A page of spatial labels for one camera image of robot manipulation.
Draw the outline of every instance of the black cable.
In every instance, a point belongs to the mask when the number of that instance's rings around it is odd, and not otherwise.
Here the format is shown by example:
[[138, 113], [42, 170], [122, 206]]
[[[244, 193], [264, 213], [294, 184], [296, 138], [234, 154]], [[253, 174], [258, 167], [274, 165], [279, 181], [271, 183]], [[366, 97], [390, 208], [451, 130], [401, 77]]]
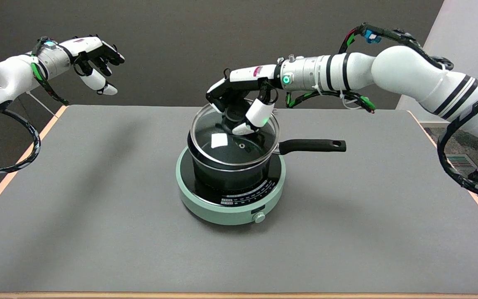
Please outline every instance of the black cable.
[[[34, 45], [34, 48], [32, 49], [31, 57], [38, 57], [42, 47], [47, 41], [51, 41], [51, 39], [48, 38], [47, 36], [40, 37], [40, 39], [38, 39], [38, 42], [36, 43], [36, 45]], [[57, 93], [55, 93], [55, 90], [53, 90], [51, 85], [47, 82], [45, 76], [40, 71], [40, 66], [38, 66], [38, 64], [33, 62], [31, 63], [31, 67], [34, 73], [34, 79], [36, 79], [36, 81], [41, 85], [41, 87], [43, 87], [45, 91], [47, 91], [49, 96], [51, 96], [53, 100], [56, 100], [57, 102], [62, 103], [64, 106], [68, 106], [70, 103], [64, 98], [57, 95]]]
[[[356, 93], [354, 91], [342, 91], [342, 94], [344, 95], [345, 99], [349, 101], [353, 101], [353, 104], [357, 104], [358, 106], [368, 111], [369, 113], [374, 113], [374, 111], [376, 110], [376, 106], [372, 104], [372, 102], [370, 102], [370, 100], [367, 97], [362, 96], [359, 93]], [[290, 96], [290, 93], [287, 93], [285, 106], [286, 108], [294, 108], [298, 104], [304, 102], [305, 100], [308, 100], [312, 97], [316, 97], [320, 95], [340, 97], [340, 91], [322, 91], [322, 94], [320, 94], [318, 91], [314, 91], [312, 93], [306, 93], [295, 99], [292, 99], [292, 97]]]
[[23, 161], [16, 163], [15, 165], [0, 168], [0, 174], [9, 174], [11, 172], [17, 172], [18, 170], [21, 170], [27, 167], [30, 163], [32, 163], [32, 161], [36, 159], [36, 157], [38, 157], [38, 154], [40, 153], [40, 148], [41, 148], [41, 140], [40, 140], [40, 134], [38, 133], [36, 128], [33, 125], [31, 125], [25, 118], [21, 117], [19, 114], [12, 112], [11, 110], [8, 110], [8, 109], [4, 110], [1, 113], [18, 121], [21, 125], [23, 125], [23, 127], [25, 127], [25, 129], [29, 131], [29, 134], [31, 134], [33, 138], [32, 152], [27, 158], [25, 158]]
[[[376, 36], [372, 39], [370, 34], [375, 34]], [[368, 23], [362, 23], [361, 25], [351, 29], [340, 46], [339, 54], [345, 53], [347, 51], [348, 47], [354, 42], [355, 35], [363, 36], [366, 38], [366, 42], [368, 43], [377, 43], [382, 37], [390, 39], [392, 41], [398, 42], [400, 45], [404, 45], [413, 49], [436, 68], [441, 69], [443, 65], [446, 70], [453, 70], [453, 62], [445, 57], [427, 55], [427, 53], [423, 51], [423, 48], [419, 42], [408, 32], [405, 32], [401, 29], [389, 30], [379, 28]]]
[[446, 127], [446, 131], [440, 135], [438, 138], [437, 144], [437, 153], [438, 159], [440, 160], [440, 164], [442, 168], [450, 176], [455, 182], [457, 182], [461, 187], [478, 194], [478, 185], [477, 182], [474, 182], [468, 178], [465, 178], [460, 174], [448, 161], [444, 150], [446, 148], [446, 144], [465, 123], [470, 121], [474, 116], [478, 113], [478, 101], [475, 102], [471, 108], [467, 108], [463, 111], [457, 118], [455, 118], [451, 123]]

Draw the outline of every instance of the red wire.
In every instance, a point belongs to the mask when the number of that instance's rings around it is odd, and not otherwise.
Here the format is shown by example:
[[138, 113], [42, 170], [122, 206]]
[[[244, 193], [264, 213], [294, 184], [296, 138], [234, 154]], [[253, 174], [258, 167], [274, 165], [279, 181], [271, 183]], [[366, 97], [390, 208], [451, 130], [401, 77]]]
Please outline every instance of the red wire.
[[351, 36], [353, 33], [355, 33], [355, 29], [351, 29], [351, 31], [348, 33], [348, 35], [346, 36], [346, 41], [348, 41], [349, 39], [349, 36]]

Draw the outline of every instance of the floor vent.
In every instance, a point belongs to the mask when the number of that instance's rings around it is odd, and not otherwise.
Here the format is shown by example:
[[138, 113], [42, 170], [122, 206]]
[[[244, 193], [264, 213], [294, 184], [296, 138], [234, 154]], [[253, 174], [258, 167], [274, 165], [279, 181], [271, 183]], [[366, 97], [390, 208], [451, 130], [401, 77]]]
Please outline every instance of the floor vent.
[[466, 154], [446, 155], [451, 165], [457, 169], [471, 169], [475, 170], [477, 165]]

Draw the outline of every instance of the white wall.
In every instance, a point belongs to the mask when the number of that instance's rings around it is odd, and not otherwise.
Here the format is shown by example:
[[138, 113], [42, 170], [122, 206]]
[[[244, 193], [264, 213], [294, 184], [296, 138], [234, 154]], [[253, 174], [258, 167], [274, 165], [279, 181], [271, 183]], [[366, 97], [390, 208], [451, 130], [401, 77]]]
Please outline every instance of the white wall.
[[[423, 49], [450, 59], [454, 71], [478, 78], [478, 0], [444, 0]], [[401, 97], [396, 109], [410, 110], [427, 127], [447, 125], [407, 96]]]

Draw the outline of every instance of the wooden table edge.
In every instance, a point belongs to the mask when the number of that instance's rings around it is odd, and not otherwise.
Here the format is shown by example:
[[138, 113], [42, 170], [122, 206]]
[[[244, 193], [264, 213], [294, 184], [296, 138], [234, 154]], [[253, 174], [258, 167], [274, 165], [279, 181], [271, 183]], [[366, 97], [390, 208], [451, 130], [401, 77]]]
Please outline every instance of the wooden table edge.
[[[66, 110], [60, 107], [46, 127], [40, 133], [40, 139], [45, 138], [56, 121]], [[420, 124], [412, 112], [407, 111], [429, 138], [434, 147], [434, 140]], [[25, 159], [32, 151], [32, 144], [18, 161]], [[7, 174], [0, 183], [0, 195], [14, 178], [17, 172]], [[468, 191], [478, 205], [478, 195]], [[424, 293], [99, 293], [99, 292], [19, 292], [0, 293], [0, 299], [478, 299], [478, 294], [424, 294]]]
[[0, 293], [0, 299], [478, 299], [477, 294], [417, 293]]
[[[43, 140], [47, 133], [51, 130], [53, 125], [55, 125], [56, 121], [59, 119], [59, 117], [64, 113], [64, 111], [68, 108], [67, 106], [62, 106], [60, 109], [56, 112], [55, 116], [51, 118], [51, 120], [47, 123], [47, 125], [44, 127], [44, 129], [40, 132], [40, 140]], [[21, 158], [18, 161], [22, 161], [25, 159], [29, 153], [32, 151], [32, 144], [27, 148], [27, 150], [21, 155]], [[18, 172], [12, 172], [10, 174], [6, 174], [3, 180], [0, 182], [0, 195], [1, 193], [5, 190], [5, 188], [8, 186], [10, 181], [16, 176]]]

